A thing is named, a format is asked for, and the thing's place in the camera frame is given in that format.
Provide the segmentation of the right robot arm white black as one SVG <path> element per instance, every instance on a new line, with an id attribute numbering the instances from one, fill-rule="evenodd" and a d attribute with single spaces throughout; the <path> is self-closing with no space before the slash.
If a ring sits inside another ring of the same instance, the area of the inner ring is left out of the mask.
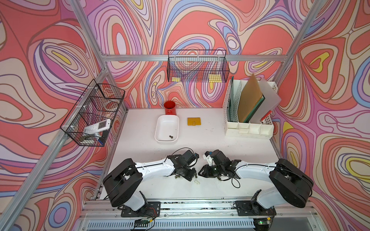
<path id="1" fill-rule="evenodd" d="M 295 165 L 280 158 L 275 163 L 248 163 L 230 160 L 220 150 L 206 152 L 207 161 L 198 175 L 203 178 L 217 178 L 225 181 L 255 179 L 273 184 L 267 190 L 258 190 L 251 200 L 251 208 L 270 209 L 277 205 L 290 204 L 304 208 L 312 195 L 313 181 Z"/>

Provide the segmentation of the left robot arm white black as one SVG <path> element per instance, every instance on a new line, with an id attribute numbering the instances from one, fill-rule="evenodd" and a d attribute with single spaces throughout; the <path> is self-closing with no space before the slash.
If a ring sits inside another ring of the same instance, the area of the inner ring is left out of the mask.
<path id="1" fill-rule="evenodd" d="M 144 194 L 138 190 L 142 182 L 160 177 L 176 176 L 192 181 L 196 176 L 194 166 L 197 164 L 199 154 L 192 149 L 184 147 L 183 154 L 174 152 L 164 159 L 139 163 L 131 158 L 123 160 L 103 179 L 103 186 L 112 207 L 129 208 L 138 212 L 147 208 L 148 202 Z"/>

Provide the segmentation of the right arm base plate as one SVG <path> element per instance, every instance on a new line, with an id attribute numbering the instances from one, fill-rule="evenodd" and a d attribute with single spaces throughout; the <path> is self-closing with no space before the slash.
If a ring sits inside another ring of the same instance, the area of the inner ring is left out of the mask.
<path id="1" fill-rule="evenodd" d="M 275 216 L 274 208 L 265 209 L 254 201 L 236 201 L 233 207 L 237 210 L 239 216 Z"/>

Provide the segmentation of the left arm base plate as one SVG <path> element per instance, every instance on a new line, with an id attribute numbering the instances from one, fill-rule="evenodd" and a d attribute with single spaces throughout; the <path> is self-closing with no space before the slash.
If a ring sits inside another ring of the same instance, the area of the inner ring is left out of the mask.
<path id="1" fill-rule="evenodd" d="M 160 212 L 161 212 L 161 202 L 160 201 L 149 201 L 137 211 L 132 210 L 128 206 L 123 206 L 121 208 L 120 216 L 123 218 L 138 218 L 138 217 L 156 218 L 160 215 Z"/>

